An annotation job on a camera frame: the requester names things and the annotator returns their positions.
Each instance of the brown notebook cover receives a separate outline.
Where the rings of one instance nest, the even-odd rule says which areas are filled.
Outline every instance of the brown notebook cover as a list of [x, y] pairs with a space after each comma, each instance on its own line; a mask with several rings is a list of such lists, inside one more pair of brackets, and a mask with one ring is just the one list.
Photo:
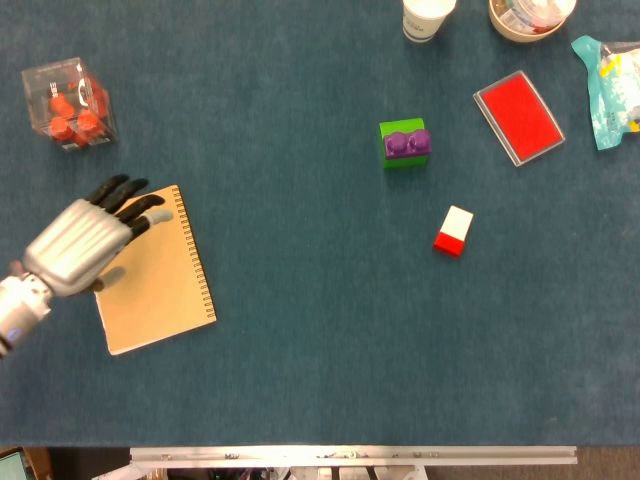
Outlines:
[[173, 219], [120, 252], [103, 274], [121, 267], [124, 276], [96, 293], [112, 355], [216, 321], [180, 189], [171, 185], [153, 193], [165, 199], [154, 208], [170, 210]]

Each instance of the robotic hand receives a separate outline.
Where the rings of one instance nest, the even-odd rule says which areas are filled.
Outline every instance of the robotic hand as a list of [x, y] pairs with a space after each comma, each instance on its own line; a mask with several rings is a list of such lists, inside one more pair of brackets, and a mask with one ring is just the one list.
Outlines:
[[12, 276], [0, 282], [0, 358], [49, 313], [54, 296], [97, 288], [98, 275], [129, 242], [152, 225], [171, 219], [158, 195], [146, 195], [116, 213], [147, 180], [126, 175], [107, 180], [86, 199], [64, 210], [12, 262]]

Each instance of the snack packet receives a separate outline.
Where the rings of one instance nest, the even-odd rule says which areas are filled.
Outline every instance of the snack packet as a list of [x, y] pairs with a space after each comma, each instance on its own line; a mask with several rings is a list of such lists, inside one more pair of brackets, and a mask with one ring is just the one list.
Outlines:
[[601, 43], [587, 35], [571, 46], [587, 67], [589, 106], [598, 150], [640, 132], [640, 42]]

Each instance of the spiral binding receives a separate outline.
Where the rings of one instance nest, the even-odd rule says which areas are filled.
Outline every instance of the spiral binding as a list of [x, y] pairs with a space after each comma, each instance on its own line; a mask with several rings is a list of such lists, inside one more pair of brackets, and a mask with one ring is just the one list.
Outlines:
[[198, 281], [198, 285], [200, 286], [200, 294], [202, 295], [202, 299], [204, 300], [205, 313], [207, 315], [207, 318], [215, 318], [216, 312], [213, 305], [213, 299], [211, 298], [211, 293], [209, 292], [207, 279], [204, 276], [202, 263], [200, 263], [200, 256], [198, 255], [196, 242], [193, 239], [193, 233], [191, 232], [191, 224], [189, 223], [187, 210], [185, 209], [184, 202], [182, 201], [180, 188], [173, 187], [171, 191], [173, 194], [173, 200], [178, 209], [178, 218], [180, 220], [180, 224], [182, 225], [184, 238], [187, 241], [187, 248], [189, 249], [189, 256], [191, 257], [191, 263], [193, 264], [193, 269], [196, 272], [196, 280]]

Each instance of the white cup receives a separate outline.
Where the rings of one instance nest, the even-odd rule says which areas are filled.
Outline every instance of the white cup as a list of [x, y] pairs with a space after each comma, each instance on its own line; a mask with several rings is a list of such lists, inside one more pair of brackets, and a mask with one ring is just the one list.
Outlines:
[[456, 0], [403, 0], [402, 29], [409, 40], [428, 42], [456, 6]]

